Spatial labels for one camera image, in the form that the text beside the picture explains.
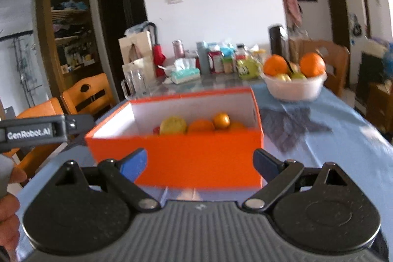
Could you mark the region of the person's left hand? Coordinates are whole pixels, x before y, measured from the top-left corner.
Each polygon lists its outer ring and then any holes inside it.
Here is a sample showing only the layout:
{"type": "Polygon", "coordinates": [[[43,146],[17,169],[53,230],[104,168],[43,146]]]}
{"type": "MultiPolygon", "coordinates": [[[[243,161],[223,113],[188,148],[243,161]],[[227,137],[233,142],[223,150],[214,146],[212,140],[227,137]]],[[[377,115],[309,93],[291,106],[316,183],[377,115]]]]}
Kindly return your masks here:
{"type": "Polygon", "coordinates": [[[19,242],[19,218],[16,213],[20,208],[19,200],[7,192],[9,184],[22,183],[26,173],[19,169],[11,158],[1,154],[1,253],[8,255],[15,250],[19,242]]]}

